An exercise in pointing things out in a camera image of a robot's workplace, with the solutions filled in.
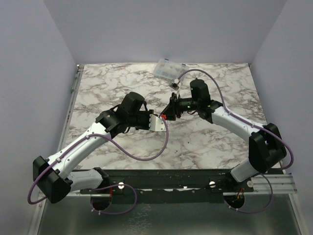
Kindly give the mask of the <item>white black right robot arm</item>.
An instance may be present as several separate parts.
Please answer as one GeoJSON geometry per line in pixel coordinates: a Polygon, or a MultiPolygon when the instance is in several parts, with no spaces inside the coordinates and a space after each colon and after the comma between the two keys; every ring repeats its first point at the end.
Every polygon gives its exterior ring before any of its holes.
{"type": "Polygon", "coordinates": [[[190,98],[181,98],[172,93],[169,104],[161,114],[167,120],[175,121],[184,112],[195,111],[200,118],[226,128],[248,143],[248,158],[231,169],[224,180],[229,191],[238,190],[244,180],[258,173],[266,173],[285,158],[287,152],[280,142],[281,136],[276,125],[269,123],[259,129],[258,124],[227,113],[222,103],[211,99],[208,86],[201,79],[191,81],[190,90],[190,98]]]}

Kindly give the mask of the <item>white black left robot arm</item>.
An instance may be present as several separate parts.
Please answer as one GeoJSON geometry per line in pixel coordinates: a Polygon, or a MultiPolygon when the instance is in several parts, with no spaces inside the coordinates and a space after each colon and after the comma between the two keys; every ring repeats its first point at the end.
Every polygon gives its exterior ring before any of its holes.
{"type": "Polygon", "coordinates": [[[95,122],[67,147],[46,159],[38,156],[32,164],[34,185],[50,203],[61,201],[74,185],[70,173],[90,153],[129,128],[153,129],[157,116],[153,110],[142,110],[142,107],[146,107],[144,97],[130,92],[121,104],[101,112],[95,122]]]}

